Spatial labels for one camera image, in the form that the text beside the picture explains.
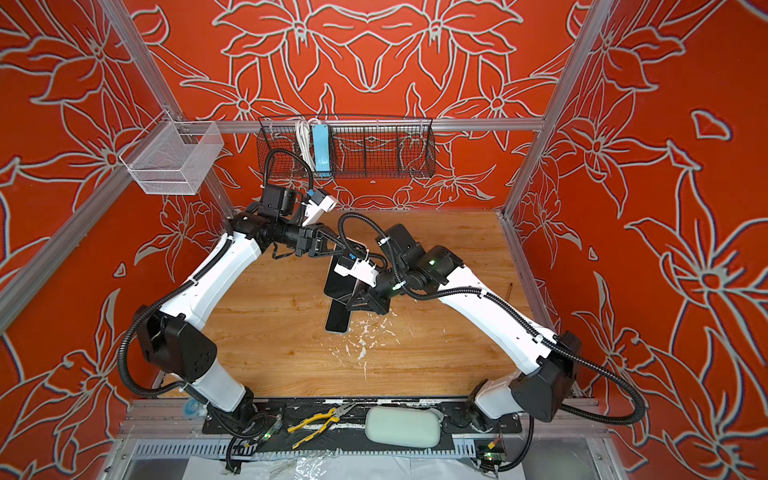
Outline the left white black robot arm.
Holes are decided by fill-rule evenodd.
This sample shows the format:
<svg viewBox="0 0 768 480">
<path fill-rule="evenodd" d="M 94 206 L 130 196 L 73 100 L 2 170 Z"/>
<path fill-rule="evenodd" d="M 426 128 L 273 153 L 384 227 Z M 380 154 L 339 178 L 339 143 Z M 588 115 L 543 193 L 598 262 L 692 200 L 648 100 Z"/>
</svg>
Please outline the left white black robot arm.
<svg viewBox="0 0 768 480">
<path fill-rule="evenodd" d="M 341 247 L 328 247 L 339 241 L 337 235 L 319 221 L 338 201 L 316 186 L 306 161 L 295 160 L 307 174 L 305 193 L 265 183 L 259 201 L 225 219 L 220 240 L 182 285 L 136 311 L 117 353 L 120 378 L 131 393 L 154 398 L 182 388 L 203 402 L 211 415 L 235 428 L 256 416 L 252 391 L 222 366 L 216 344 L 203 330 L 230 287 L 269 247 L 285 245 L 296 256 L 341 254 Z M 158 388 L 140 386 L 128 366 L 133 340 L 139 341 L 149 363 L 176 375 L 177 382 Z"/>
</svg>

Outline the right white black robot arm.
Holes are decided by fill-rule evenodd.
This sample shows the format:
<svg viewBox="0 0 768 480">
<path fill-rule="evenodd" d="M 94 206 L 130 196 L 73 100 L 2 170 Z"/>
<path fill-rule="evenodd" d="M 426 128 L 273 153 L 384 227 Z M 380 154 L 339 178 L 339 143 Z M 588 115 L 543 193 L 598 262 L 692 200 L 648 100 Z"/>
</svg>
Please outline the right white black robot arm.
<svg viewBox="0 0 768 480">
<path fill-rule="evenodd" d="M 348 212 L 338 220 L 340 240 L 353 257 L 363 260 L 367 249 L 350 243 L 345 226 L 350 220 L 368 224 L 376 242 L 390 262 L 390 269 L 376 277 L 375 291 L 389 299 L 407 295 L 416 301 L 438 300 L 462 314 L 507 354 L 518 371 L 482 383 L 473 397 L 477 410 L 489 419 L 525 413 L 550 422 L 556 413 L 566 413 L 606 425 L 631 425 L 646 415 L 643 396 L 630 382 L 582 357 L 581 342 L 571 332 L 562 335 L 522 314 L 495 294 L 465 262 L 450 249 L 436 245 L 425 250 L 402 224 L 387 230 L 371 218 Z M 608 416 L 565 404 L 580 369 L 587 369 L 626 393 L 632 410 Z"/>
</svg>

